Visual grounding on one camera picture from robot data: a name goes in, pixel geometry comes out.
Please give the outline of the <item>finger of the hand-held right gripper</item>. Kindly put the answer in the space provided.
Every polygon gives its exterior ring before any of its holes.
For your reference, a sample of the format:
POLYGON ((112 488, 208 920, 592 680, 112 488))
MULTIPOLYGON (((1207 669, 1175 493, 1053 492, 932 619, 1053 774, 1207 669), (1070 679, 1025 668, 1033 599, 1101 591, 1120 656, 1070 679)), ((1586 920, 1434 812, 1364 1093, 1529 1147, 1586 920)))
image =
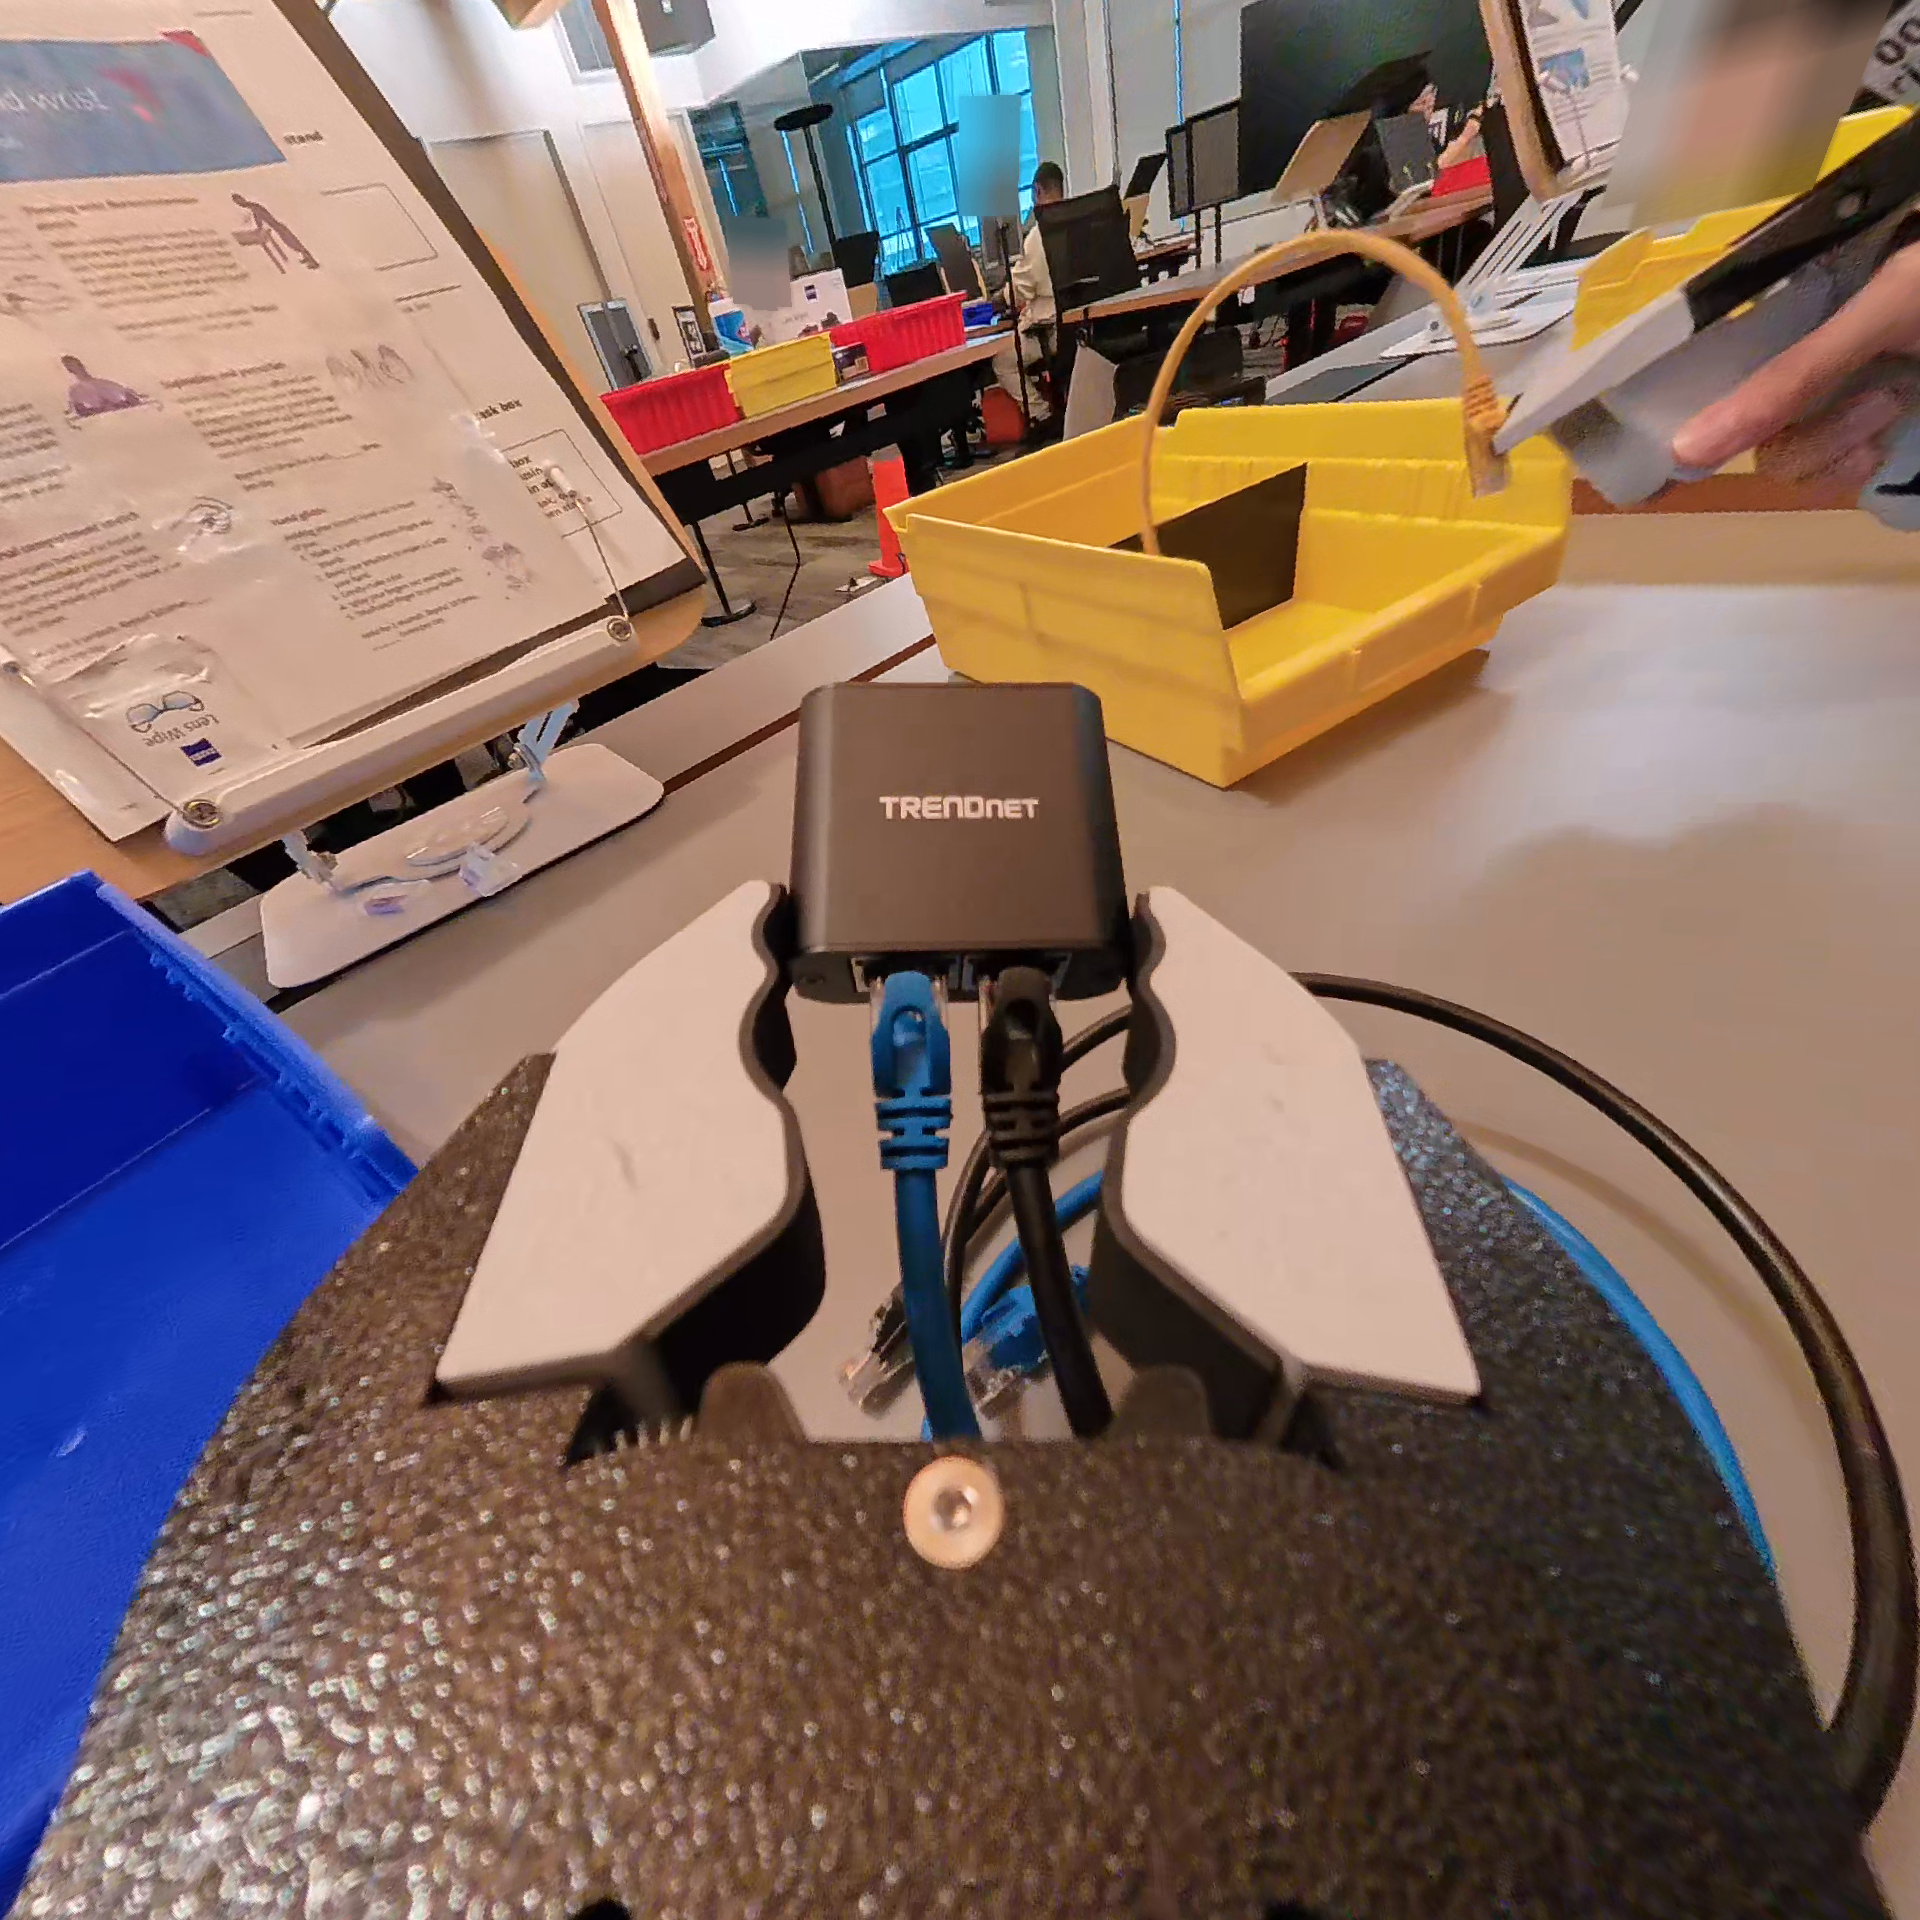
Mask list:
POLYGON ((1685 291, 1655 296, 1542 368, 1513 399, 1494 432, 1494 449, 1510 453, 1525 440, 1550 439, 1564 453, 1666 453, 1670 430, 1642 422, 1617 395, 1679 352, 1694 333, 1696 312, 1685 291))
POLYGON ((1641 504, 1666 485, 1706 477, 1706 469, 1672 459, 1672 435, 1830 323, 1890 252, 1890 240, 1857 240, 1805 264, 1586 399, 1552 427, 1552 437, 1580 476, 1617 507, 1641 504))

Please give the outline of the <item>wooden post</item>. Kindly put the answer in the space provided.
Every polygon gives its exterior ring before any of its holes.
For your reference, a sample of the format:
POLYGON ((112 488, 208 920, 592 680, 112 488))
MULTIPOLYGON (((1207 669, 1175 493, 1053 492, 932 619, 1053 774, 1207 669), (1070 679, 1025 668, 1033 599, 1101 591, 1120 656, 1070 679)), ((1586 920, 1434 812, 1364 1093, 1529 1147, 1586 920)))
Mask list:
POLYGON ((654 180, 663 219, 687 284, 690 302, 708 323, 710 293, 717 286, 703 216, 692 191, 681 139, 656 83, 654 59, 640 28, 636 3, 592 3, 599 30, 607 39, 614 76, 626 95, 646 172, 654 180))

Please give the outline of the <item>large black monitor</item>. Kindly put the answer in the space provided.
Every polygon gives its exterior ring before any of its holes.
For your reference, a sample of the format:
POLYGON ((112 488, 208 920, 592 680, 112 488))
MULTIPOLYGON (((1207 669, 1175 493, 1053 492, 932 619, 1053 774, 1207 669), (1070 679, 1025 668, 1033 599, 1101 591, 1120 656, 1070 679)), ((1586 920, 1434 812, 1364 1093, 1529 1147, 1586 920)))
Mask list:
POLYGON ((1425 87, 1476 105, 1493 57, 1476 3, 1255 3, 1238 11, 1238 132, 1281 164, 1344 111, 1402 111, 1425 87))

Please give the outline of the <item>long red plastic bin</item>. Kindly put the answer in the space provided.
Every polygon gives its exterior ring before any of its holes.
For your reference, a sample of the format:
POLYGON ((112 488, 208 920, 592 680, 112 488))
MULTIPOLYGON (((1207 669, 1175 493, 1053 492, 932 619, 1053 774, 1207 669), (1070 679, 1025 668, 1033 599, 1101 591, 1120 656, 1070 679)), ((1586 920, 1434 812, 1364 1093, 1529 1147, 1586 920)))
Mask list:
POLYGON ((928 357, 967 344, 964 295, 938 295, 834 323, 828 337, 837 352, 861 357, 871 374, 894 372, 928 357))

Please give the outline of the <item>blue plastic bin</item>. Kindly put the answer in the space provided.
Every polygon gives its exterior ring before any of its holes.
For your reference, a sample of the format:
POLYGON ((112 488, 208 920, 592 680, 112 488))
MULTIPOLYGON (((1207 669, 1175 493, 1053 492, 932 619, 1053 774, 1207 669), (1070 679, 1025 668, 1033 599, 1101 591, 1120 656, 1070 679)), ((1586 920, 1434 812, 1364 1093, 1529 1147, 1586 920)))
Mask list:
POLYGON ((2 913, 2 1909, 186 1475, 415 1163, 81 871, 2 913))

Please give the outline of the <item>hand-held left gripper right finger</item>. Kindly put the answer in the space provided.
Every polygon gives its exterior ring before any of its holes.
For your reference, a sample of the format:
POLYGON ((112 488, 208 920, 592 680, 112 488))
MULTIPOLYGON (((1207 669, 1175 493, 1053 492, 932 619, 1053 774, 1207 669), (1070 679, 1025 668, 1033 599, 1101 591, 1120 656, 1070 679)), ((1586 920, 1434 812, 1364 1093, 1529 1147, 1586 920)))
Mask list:
POLYGON ((1309 1387, 1463 1406, 1480 1373, 1366 1062, 1306 987, 1184 893, 1136 902, 1127 1101, 1087 1316, 1210 1409, 1309 1387))

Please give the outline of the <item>person's right hand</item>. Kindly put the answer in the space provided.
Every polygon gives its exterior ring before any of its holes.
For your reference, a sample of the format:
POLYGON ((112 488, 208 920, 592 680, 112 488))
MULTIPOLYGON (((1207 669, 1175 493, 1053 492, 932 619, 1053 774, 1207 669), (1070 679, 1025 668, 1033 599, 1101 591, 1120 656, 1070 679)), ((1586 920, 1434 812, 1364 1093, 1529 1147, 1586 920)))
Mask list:
POLYGON ((1917 245, 1805 337, 1677 427, 1670 456, 1716 471, 1753 455, 1780 485, 1863 488, 1917 403, 1917 245))

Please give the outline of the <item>document stand with instruction sheet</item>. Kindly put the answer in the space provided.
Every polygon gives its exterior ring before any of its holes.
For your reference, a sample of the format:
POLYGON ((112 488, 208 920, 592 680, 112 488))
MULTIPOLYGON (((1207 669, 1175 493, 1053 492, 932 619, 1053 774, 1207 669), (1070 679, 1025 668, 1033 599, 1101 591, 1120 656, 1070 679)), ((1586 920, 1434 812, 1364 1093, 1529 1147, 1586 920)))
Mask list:
POLYGON ((703 576, 317 7, 4 4, 2 267, 7 901, 280 840, 265 961, 302 987, 474 904, 466 847, 519 883, 663 800, 559 734, 703 576), (145 635, 294 751, 158 797, 62 699, 145 635))
POLYGON ((1479 3, 1479 23, 1494 89, 1479 110, 1486 180, 1425 188, 1396 211, 1453 211, 1521 184, 1519 203, 1496 216, 1489 245, 1455 280, 1473 343, 1519 344, 1572 310, 1580 263, 1568 252, 1615 157, 1629 70, 1613 4, 1479 3))

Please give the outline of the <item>long wooden office desk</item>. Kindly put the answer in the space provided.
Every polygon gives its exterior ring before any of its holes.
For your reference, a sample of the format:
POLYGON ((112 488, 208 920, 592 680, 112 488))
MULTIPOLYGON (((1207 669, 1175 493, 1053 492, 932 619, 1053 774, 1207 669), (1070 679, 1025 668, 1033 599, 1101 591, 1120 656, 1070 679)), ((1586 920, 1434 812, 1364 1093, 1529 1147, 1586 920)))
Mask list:
POLYGON ((962 435, 976 392, 991 384, 996 349, 1013 337, 1007 327, 968 333, 959 348, 645 453, 640 461, 686 524, 782 495, 886 448, 902 453, 909 493, 922 493, 938 485, 944 439, 962 435))

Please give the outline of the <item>black divider card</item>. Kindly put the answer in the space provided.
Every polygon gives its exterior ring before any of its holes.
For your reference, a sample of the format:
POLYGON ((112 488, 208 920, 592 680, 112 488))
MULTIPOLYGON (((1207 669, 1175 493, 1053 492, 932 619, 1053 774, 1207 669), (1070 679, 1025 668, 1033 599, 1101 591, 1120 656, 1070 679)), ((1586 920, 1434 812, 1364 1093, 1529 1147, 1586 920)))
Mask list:
POLYGON ((1306 464, 1288 464, 1158 524, 1158 552, 1204 568, 1222 632, 1294 600, 1306 476, 1306 464))

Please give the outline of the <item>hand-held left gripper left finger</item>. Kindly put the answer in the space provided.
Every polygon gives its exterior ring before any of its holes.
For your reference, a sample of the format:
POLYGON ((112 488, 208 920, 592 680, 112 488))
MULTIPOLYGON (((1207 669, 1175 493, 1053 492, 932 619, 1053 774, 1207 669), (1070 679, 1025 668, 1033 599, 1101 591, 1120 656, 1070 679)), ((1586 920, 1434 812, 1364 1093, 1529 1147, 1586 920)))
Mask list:
POLYGON ((770 1364, 825 1300, 784 959, 793 908, 740 883, 561 1036, 442 1340, 433 1384, 558 1384, 697 1408, 770 1364))

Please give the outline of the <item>black floor lamp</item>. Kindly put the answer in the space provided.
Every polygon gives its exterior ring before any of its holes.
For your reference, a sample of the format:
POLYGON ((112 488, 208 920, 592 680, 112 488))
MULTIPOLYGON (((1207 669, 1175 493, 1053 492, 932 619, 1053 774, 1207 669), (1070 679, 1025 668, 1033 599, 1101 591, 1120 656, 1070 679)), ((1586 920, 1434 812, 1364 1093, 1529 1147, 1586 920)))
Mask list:
POLYGON ((794 188, 807 260, 813 271, 840 269, 840 231, 825 179, 823 151, 823 131, 832 116, 834 105, 829 101, 794 103, 775 116, 775 132, 782 139, 786 168, 794 188))

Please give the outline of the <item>grey desk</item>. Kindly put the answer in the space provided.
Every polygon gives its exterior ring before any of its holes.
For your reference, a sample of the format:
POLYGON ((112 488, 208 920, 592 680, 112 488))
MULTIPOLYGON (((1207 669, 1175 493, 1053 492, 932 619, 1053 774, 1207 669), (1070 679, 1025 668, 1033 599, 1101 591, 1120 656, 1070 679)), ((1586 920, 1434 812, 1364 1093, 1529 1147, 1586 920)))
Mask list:
MULTIPOLYGON (((633 959, 784 876, 800 694, 942 680, 909 582, 616 717, 660 808, 271 1005, 415 1158, 633 959)), ((1125 876, 1306 971, 1564 1049, 1720 1168, 1854 1345, 1914 1496, 1914 542, 1580 518, 1471 654, 1213 790, 1112 755, 1125 876)))

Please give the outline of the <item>small yellow plastic bin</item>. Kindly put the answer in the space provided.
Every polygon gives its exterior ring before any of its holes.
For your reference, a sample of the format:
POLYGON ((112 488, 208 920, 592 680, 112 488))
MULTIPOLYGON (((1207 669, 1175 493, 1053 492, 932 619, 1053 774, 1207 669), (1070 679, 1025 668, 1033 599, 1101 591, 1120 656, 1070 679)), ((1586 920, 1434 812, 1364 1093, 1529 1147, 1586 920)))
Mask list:
POLYGON ((801 333, 729 357, 726 385, 740 419, 762 419, 838 389, 829 332, 801 333))

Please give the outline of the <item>black network splitter box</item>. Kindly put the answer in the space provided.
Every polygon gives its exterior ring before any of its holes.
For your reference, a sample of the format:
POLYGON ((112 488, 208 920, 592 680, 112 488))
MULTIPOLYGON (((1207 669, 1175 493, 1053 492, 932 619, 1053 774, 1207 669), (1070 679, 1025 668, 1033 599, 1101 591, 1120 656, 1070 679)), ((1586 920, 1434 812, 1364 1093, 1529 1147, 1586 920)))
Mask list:
POLYGON ((1074 683, 832 683, 800 705, 786 979, 865 998, 901 968, 954 1001, 1005 968, 1063 1001, 1134 968, 1103 713, 1074 683))

